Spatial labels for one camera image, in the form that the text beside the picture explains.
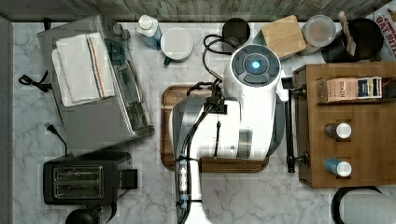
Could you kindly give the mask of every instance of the blue label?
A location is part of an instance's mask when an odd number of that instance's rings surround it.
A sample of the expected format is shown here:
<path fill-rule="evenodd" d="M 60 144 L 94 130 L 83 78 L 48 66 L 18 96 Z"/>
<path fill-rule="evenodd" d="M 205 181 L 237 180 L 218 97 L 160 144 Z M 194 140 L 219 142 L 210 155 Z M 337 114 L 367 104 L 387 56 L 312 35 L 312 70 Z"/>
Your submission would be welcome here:
<path fill-rule="evenodd" d="M 337 166 L 338 164 L 340 164 L 339 160 L 336 159 L 327 159 L 325 162 L 325 168 L 326 170 L 328 170 L 329 172 L 332 172 L 335 175 L 338 175 L 337 173 Z"/>

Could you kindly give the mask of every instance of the wooden shelf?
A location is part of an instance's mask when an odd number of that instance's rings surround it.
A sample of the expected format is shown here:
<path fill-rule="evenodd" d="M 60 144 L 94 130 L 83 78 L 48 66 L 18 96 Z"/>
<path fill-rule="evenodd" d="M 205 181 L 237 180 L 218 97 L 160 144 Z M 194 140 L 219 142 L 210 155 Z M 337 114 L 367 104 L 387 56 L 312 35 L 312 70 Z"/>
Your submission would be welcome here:
<path fill-rule="evenodd" d="M 396 63 L 339 63 L 307 65 L 294 72 L 295 87 L 306 84 L 306 100 L 295 101 L 299 155 L 308 151 L 310 166 L 299 165 L 300 180 L 312 188 L 341 188 L 396 184 L 396 103 L 318 105 L 320 77 L 394 77 Z M 351 138 L 337 141 L 323 129 L 346 122 Z M 337 177 L 325 170 L 328 158 L 348 161 L 352 174 Z"/>

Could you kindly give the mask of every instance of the folded towel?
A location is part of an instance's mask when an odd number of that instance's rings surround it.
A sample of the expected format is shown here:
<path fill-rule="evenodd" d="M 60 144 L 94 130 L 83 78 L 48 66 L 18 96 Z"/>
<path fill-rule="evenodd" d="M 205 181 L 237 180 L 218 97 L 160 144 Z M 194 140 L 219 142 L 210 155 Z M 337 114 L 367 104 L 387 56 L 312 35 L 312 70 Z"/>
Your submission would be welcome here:
<path fill-rule="evenodd" d="M 112 68 L 98 33 L 60 39 L 56 46 L 52 60 L 64 106 L 115 95 Z"/>

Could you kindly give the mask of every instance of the white marble countertop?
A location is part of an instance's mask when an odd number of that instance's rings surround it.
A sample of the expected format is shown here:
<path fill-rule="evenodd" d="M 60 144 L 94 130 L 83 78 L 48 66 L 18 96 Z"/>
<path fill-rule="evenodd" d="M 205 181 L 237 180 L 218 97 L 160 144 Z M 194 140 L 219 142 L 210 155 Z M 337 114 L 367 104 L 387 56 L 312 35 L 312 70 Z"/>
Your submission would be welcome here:
<path fill-rule="evenodd" d="M 137 73 L 157 130 L 148 138 L 125 144 L 139 170 L 139 189 L 118 202 L 117 215 L 110 223 L 176 223 L 174 173 L 163 167 L 160 158 L 161 96 L 175 84 L 213 80 L 202 66 L 203 38 L 220 34 L 221 23 L 162 23 L 182 26 L 194 38 L 191 57 L 184 63 L 163 66 L 164 55 L 145 46 L 134 23 L 123 23 L 131 32 L 129 42 Z M 251 23 L 251 38 L 263 23 Z M 14 123 L 13 123 L 13 220 L 14 223 L 64 223 L 76 207 L 45 205 L 42 193 L 42 166 L 64 153 L 62 143 L 46 131 L 45 122 L 54 123 L 63 134 L 51 93 L 22 86 L 18 78 L 27 74 L 39 80 L 45 72 L 36 33 L 42 23 L 14 23 Z M 208 66 L 222 74 L 229 56 L 208 53 Z M 282 62 L 287 75 L 308 63 L 324 63 L 320 52 L 293 56 Z M 330 204 L 335 189 L 311 189 L 287 173 L 286 143 L 282 142 L 267 168 L 257 174 L 202 174 L 204 208 L 213 223 L 332 223 Z M 396 190 L 382 188 L 389 194 Z"/>

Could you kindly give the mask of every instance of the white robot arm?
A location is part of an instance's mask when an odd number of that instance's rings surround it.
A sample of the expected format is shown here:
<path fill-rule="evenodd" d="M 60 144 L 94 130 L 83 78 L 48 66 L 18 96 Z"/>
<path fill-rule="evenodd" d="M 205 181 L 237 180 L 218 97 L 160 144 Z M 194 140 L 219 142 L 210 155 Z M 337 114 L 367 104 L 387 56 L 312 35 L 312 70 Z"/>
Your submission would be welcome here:
<path fill-rule="evenodd" d="M 202 205 L 198 161 L 203 157 L 262 161 L 272 145 L 280 61 L 268 48 L 238 49 L 225 69 L 223 95 L 187 97 L 172 110 L 178 223 L 211 223 Z"/>

